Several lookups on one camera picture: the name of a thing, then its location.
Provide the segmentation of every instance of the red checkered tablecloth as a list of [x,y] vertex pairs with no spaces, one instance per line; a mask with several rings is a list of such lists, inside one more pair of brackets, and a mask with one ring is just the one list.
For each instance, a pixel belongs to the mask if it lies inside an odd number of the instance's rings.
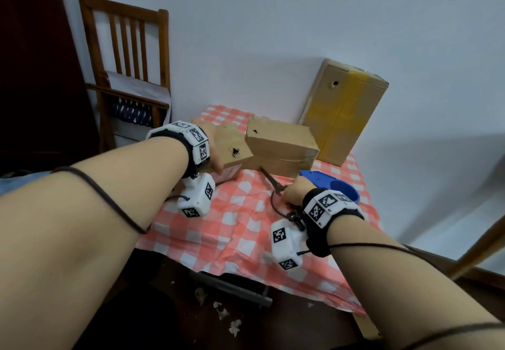
[[[236,124],[245,134],[250,115],[223,105],[212,105],[200,118],[216,125]],[[352,154],[341,167],[316,160],[312,170],[351,183],[360,193],[365,219],[380,228],[379,215],[370,202]],[[292,181],[275,177],[283,184]],[[211,210],[205,217],[188,219],[177,213],[175,201],[169,201],[137,248],[162,253],[195,272],[233,273],[341,310],[364,313],[331,256],[319,258],[308,253],[304,255],[302,266],[290,272],[273,262],[270,225],[281,217],[270,206],[271,191],[272,187],[260,172],[246,169],[236,181],[216,188]],[[280,210],[287,212],[282,202],[275,200]]]

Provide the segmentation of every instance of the forearm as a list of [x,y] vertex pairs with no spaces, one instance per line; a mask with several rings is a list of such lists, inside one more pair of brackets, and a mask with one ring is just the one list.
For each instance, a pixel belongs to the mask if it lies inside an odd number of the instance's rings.
[[[401,246],[356,216],[338,217],[328,244],[376,242]],[[407,253],[377,247],[331,250],[346,281],[379,331],[401,348],[429,334],[471,323],[498,322],[449,278]],[[486,330],[440,339],[422,349],[504,348],[505,332]]]
[[[182,143],[156,137],[75,167],[146,228],[187,164]],[[10,280],[0,284],[0,347],[33,348],[35,341],[37,348],[72,347],[138,233],[71,173],[52,174],[3,196],[0,210],[0,279]]]

